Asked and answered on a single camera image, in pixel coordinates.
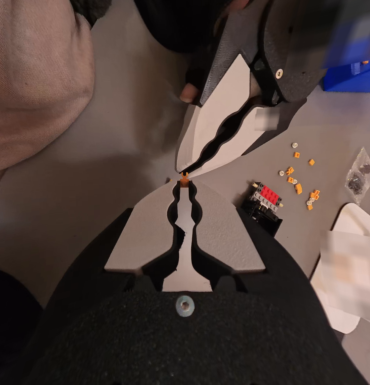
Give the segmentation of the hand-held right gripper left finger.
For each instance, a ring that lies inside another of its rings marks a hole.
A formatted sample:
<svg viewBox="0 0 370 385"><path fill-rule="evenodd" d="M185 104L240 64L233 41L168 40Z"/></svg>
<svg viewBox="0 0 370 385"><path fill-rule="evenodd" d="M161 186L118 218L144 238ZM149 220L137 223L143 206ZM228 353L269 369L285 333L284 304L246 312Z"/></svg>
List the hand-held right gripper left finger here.
<svg viewBox="0 0 370 385"><path fill-rule="evenodd" d="M176 221L180 182L171 181L140 200L132 209L125 227L104 269L150 278L156 291L177 270L185 232Z"/></svg>

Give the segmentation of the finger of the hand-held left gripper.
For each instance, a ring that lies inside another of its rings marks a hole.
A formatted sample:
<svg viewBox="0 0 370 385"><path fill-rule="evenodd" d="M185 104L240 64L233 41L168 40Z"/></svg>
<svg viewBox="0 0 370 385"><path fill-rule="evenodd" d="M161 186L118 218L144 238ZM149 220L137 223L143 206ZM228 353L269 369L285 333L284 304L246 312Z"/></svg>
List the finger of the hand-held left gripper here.
<svg viewBox="0 0 370 385"><path fill-rule="evenodd" d="M202 107L188 106L179 138L175 169L178 173L196 161L215 138L223 121L249 100L250 68L239 54Z"/></svg>
<svg viewBox="0 0 370 385"><path fill-rule="evenodd" d="M244 113L227 118L215 138L202 149L199 158L185 168L195 177L213 171L240 157L263 134L277 129L280 107L255 104Z"/></svg>

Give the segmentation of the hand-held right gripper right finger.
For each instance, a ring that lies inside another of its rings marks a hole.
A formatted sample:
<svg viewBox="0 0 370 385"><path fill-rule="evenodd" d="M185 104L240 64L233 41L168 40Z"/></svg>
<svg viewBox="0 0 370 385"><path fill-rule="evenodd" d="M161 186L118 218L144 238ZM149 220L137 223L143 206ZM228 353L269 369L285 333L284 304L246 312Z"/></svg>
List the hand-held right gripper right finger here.
<svg viewBox="0 0 370 385"><path fill-rule="evenodd" d="M202 182L189 182L194 221L191 260L214 291L222 277L256 274L265 265L236 207Z"/></svg>

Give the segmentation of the orange black lego car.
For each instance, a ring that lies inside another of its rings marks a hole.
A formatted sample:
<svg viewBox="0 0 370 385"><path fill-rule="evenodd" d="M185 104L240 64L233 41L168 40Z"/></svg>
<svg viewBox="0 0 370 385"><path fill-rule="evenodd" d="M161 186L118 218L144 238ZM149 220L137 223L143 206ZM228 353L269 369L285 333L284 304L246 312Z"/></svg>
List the orange black lego car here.
<svg viewBox="0 0 370 385"><path fill-rule="evenodd" d="M281 197L262 182L250 183L240 208L267 233L275 237L282 219L277 215L283 206Z"/></svg>

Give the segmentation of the person's left forearm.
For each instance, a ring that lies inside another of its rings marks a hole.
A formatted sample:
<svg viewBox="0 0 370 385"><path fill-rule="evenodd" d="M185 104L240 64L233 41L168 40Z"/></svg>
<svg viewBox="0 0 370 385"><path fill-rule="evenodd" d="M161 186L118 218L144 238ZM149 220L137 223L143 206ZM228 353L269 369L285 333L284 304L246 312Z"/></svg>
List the person's left forearm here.
<svg viewBox="0 0 370 385"><path fill-rule="evenodd" d="M165 48L189 54L212 38L230 0L135 0L152 36Z"/></svg>

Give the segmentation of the scattered orange white lego pieces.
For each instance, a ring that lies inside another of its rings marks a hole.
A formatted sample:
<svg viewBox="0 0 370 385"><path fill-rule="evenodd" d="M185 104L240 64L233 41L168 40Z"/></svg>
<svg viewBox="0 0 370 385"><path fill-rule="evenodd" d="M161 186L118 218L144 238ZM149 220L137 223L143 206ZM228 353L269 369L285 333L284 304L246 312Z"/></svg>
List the scattered orange white lego pieces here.
<svg viewBox="0 0 370 385"><path fill-rule="evenodd" d="M292 142L291 147L294 150L293 152L293 158L299 159L301 153L296 151L298 148L298 143L297 142ZM294 168L293 166L289 166L285 170L279 170L278 175L280 177L286 177L287 178L287 183L290 183L294 186L294 190L297 195L301 195L303 190L302 190L302 185L301 183L294 177ZM305 202L306 208L308 211L311 211L313 209L313 204L319 199L320 197L320 190L314 189L312 192L309 193L308 199Z"/></svg>

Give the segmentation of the person's left hand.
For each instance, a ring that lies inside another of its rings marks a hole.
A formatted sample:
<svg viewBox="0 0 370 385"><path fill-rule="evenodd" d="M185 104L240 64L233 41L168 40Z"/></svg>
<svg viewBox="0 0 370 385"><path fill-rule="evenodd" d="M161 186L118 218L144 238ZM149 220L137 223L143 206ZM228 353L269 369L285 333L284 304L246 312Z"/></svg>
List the person's left hand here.
<svg viewBox="0 0 370 385"><path fill-rule="evenodd" d="M183 103L198 105L200 102L201 95L202 90L198 89L197 87L195 87L195 85L191 83L187 83L182 89L179 95L179 99Z"/></svg>

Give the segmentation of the blue plastic bin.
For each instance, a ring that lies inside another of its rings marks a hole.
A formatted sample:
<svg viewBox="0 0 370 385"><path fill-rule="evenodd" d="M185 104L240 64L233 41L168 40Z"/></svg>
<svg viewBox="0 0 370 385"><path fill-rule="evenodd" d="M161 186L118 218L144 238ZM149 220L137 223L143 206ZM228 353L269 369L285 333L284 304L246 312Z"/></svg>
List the blue plastic bin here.
<svg viewBox="0 0 370 385"><path fill-rule="evenodd" d="M327 70L322 81L326 92L370 93L370 60L332 67Z"/></svg>

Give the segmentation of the clear bag of dark pieces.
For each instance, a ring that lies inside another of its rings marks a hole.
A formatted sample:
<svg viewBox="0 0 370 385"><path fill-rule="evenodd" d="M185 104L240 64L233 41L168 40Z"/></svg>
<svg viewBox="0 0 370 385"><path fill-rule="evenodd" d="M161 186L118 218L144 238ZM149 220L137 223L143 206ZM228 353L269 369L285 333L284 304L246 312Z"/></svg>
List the clear bag of dark pieces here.
<svg viewBox="0 0 370 385"><path fill-rule="evenodd" d="M365 194L370 188L370 157L362 147L356 159L346 175L345 188L360 206Z"/></svg>

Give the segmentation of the white book stand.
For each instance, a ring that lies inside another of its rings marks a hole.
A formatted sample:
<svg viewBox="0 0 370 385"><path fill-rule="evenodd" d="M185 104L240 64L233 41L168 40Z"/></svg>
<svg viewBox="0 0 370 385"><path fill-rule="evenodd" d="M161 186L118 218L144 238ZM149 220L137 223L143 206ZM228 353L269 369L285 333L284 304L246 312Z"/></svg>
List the white book stand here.
<svg viewBox="0 0 370 385"><path fill-rule="evenodd" d="M310 283L331 327L349 334L361 318L370 322L370 215L346 204L320 244Z"/></svg>

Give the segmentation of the beige hooded sweatshirt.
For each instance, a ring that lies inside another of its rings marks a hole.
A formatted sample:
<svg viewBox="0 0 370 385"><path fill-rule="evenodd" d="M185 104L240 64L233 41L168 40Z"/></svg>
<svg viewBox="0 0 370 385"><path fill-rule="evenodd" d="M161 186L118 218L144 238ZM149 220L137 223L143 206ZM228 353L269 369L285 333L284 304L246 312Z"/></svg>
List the beige hooded sweatshirt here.
<svg viewBox="0 0 370 385"><path fill-rule="evenodd" d="M94 74L91 27L70 1L0 0L0 179L70 127Z"/></svg>

